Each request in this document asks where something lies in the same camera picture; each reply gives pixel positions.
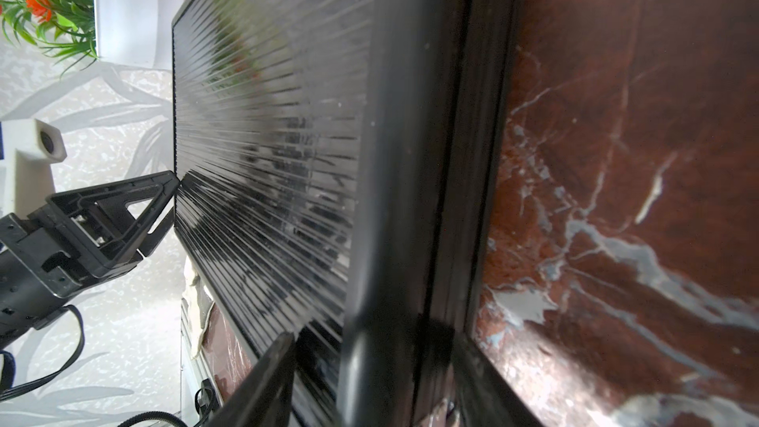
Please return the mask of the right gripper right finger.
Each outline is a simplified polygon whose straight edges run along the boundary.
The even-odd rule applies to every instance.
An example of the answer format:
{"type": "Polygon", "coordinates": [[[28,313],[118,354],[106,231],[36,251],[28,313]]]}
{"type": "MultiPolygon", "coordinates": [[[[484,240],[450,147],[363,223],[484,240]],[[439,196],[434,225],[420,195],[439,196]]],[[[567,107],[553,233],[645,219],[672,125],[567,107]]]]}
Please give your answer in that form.
{"type": "Polygon", "coordinates": [[[543,425],[466,334],[454,337],[452,365],[462,426],[543,425]]]}

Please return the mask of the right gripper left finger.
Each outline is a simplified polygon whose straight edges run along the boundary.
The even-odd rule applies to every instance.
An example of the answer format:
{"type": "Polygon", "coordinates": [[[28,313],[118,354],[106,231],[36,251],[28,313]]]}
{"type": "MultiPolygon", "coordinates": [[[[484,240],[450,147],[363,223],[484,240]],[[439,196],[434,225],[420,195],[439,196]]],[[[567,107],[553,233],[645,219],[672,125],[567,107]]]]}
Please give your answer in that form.
{"type": "Polygon", "coordinates": [[[211,427],[285,427],[290,424],[296,371],[296,338],[282,333],[258,360],[211,427]]]}

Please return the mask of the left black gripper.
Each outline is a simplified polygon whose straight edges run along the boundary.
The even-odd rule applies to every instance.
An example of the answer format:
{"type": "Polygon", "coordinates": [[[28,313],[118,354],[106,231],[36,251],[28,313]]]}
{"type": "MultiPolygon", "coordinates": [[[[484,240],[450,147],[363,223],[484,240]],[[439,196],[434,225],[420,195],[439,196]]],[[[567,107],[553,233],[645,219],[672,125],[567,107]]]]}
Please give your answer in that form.
{"type": "Polygon", "coordinates": [[[126,275],[171,229],[171,171],[53,194],[48,217],[1,220],[1,345],[40,329],[91,288],[126,275]]]}

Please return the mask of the black poker case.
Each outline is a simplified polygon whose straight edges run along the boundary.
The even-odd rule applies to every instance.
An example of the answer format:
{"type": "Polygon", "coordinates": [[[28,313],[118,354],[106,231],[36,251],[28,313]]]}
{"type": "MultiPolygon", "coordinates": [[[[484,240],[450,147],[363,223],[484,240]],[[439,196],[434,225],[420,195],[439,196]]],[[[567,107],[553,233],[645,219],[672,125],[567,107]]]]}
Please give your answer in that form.
{"type": "Polygon", "coordinates": [[[296,337],[298,426],[453,396],[521,0],[186,0],[176,231],[253,361],[296,337]]]}

